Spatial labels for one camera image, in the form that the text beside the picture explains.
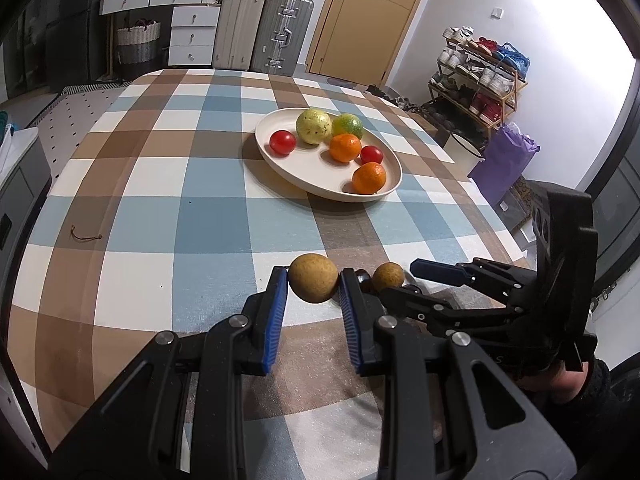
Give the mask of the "person's right hand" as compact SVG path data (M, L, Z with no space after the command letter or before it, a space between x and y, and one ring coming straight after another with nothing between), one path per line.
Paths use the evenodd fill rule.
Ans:
M523 391L540 396L545 401L570 402L588 388L600 368L600 361L596 358L582 362L577 372L568 370L565 363L560 361L538 375L518 379L516 384Z

